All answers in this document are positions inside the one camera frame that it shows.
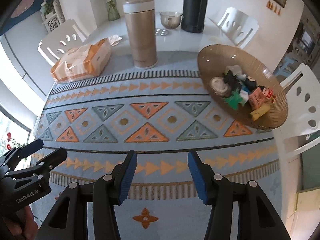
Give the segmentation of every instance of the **patterned tablecloth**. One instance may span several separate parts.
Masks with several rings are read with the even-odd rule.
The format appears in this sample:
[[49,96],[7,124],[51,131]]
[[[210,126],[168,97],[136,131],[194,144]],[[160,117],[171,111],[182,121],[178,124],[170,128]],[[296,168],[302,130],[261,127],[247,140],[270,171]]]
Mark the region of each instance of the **patterned tablecloth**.
[[202,85],[196,56],[159,52],[157,67],[146,71],[132,67],[131,55],[112,56],[99,77],[53,87],[36,136],[44,149],[32,163],[59,147],[68,158],[51,172],[52,192],[33,204],[40,224],[68,183],[89,183],[111,172],[128,150],[138,153],[138,165],[128,199],[115,207],[122,239],[204,238],[211,207],[197,197],[187,165],[190,150],[231,181],[258,181],[280,213],[272,132],[246,127],[223,112]]

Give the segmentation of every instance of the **brown bowl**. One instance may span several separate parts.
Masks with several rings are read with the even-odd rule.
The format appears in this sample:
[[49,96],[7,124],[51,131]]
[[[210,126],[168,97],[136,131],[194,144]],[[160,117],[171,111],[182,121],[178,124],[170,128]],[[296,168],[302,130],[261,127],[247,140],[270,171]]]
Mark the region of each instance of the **brown bowl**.
[[[252,109],[248,103],[239,106],[235,111],[223,97],[217,95],[210,87],[210,80],[214,77],[223,77],[226,66],[239,65],[244,74],[253,77],[260,86],[270,87],[276,96],[274,103],[266,100],[270,110],[256,121],[252,121]],[[288,104],[285,93],[271,71],[254,56],[236,47],[227,45],[210,45],[203,48],[198,54],[198,67],[202,82],[210,96],[218,105],[242,124],[256,129],[274,129],[281,126],[287,119]]]

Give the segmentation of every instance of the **thermos lid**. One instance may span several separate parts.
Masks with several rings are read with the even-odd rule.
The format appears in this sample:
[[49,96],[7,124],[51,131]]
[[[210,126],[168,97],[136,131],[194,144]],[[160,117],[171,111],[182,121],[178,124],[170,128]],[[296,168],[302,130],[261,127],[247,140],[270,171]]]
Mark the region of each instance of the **thermos lid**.
[[124,13],[145,12],[154,8],[155,0],[126,0],[123,3]]

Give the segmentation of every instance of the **black cylinder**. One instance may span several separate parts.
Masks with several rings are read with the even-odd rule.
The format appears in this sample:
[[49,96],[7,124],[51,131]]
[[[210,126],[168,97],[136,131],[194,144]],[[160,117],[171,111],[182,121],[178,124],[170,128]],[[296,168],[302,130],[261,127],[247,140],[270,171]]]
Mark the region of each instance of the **black cylinder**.
[[201,33],[208,0],[183,0],[181,28],[191,33]]

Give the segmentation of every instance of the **glass vase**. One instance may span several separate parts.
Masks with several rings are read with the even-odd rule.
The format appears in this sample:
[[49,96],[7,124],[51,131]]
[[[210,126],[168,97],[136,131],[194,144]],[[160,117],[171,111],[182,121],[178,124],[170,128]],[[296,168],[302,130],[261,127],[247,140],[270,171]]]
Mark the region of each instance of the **glass vase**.
[[117,0],[106,0],[108,10],[108,20],[114,21],[120,19],[120,14],[117,9]]

